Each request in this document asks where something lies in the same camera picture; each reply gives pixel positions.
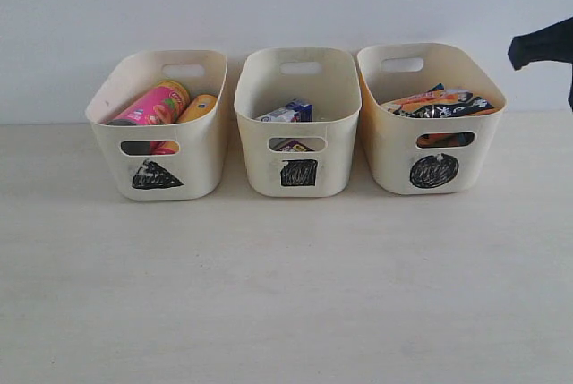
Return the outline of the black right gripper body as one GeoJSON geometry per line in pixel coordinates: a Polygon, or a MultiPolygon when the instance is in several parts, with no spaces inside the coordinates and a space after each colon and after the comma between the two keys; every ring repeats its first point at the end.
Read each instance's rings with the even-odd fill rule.
{"type": "Polygon", "coordinates": [[[572,68],[572,18],[512,38],[507,56],[515,71],[537,62],[568,64],[572,68]]]}

